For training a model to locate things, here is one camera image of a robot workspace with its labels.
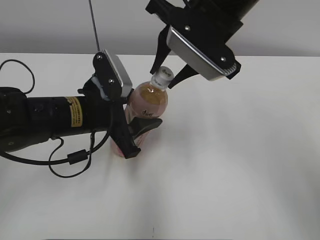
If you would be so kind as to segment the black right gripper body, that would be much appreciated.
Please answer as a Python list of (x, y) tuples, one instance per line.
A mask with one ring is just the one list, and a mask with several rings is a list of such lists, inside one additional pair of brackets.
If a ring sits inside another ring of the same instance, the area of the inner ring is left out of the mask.
[(145, 10), (156, 15), (165, 27), (175, 28), (219, 67), (227, 68), (235, 62), (236, 72), (225, 77), (232, 79), (240, 72), (241, 64), (227, 41), (243, 26), (243, 7), (228, 6), (219, 0), (187, 0), (184, 4), (178, 7), (167, 0), (151, 0)]

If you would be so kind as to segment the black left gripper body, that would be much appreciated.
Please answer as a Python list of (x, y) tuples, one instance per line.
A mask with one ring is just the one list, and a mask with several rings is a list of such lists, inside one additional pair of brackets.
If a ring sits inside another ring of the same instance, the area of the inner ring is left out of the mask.
[(128, 95), (122, 96), (123, 88), (118, 79), (95, 73), (78, 93), (83, 94), (88, 101), (88, 119), (92, 130), (97, 132), (105, 124), (105, 136), (100, 143), (90, 148), (90, 152), (96, 152), (108, 139), (112, 139), (126, 159), (136, 157), (140, 148), (134, 143), (123, 108)]

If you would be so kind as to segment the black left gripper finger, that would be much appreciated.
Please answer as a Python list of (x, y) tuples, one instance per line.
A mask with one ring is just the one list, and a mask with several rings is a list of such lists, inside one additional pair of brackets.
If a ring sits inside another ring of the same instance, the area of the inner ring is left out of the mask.
[(138, 138), (139, 136), (158, 128), (162, 123), (163, 120), (160, 118), (146, 119), (134, 117), (128, 124), (128, 129), (133, 138)]
[(134, 92), (134, 89), (131, 89), (131, 91), (129, 92), (129, 94), (127, 95), (127, 97), (125, 98), (125, 103), (128, 103), (130, 100), (130, 97), (132, 95), (132, 93)]

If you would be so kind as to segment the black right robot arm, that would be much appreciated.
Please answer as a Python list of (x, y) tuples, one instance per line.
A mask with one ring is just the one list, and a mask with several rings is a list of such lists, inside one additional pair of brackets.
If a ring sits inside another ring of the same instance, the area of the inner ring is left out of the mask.
[(150, 73), (154, 74), (174, 52), (186, 65), (168, 85), (169, 89), (195, 75), (208, 81), (231, 80), (242, 65), (227, 42), (256, 4), (256, 0), (186, 0), (184, 7), (178, 7), (167, 0), (149, 1), (145, 10), (165, 24), (158, 35)]

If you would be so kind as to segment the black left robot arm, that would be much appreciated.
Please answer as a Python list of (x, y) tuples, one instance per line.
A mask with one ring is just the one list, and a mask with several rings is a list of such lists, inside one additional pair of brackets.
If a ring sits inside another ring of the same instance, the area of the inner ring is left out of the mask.
[(0, 90), (0, 155), (30, 165), (44, 161), (20, 158), (13, 152), (66, 136), (106, 132), (125, 158), (136, 157), (135, 144), (142, 134), (158, 128), (160, 118), (126, 120), (123, 105), (127, 95), (117, 77), (95, 73), (77, 96), (27, 97), (18, 88)]

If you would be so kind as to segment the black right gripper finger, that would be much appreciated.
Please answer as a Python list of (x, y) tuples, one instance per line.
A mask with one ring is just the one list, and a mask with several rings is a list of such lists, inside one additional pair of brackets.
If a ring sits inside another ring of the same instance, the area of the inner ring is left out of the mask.
[(168, 88), (172, 89), (174, 86), (181, 83), (182, 81), (184, 81), (190, 77), (196, 76), (198, 74), (199, 73), (197, 71), (195, 71), (191, 66), (186, 64), (183, 67), (183, 69), (181, 69), (180, 72), (173, 78), (173, 80), (168, 85)]
[(170, 25), (166, 25), (165, 28), (158, 35), (157, 51), (150, 73), (154, 74), (163, 64), (171, 49), (167, 45), (167, 36)]

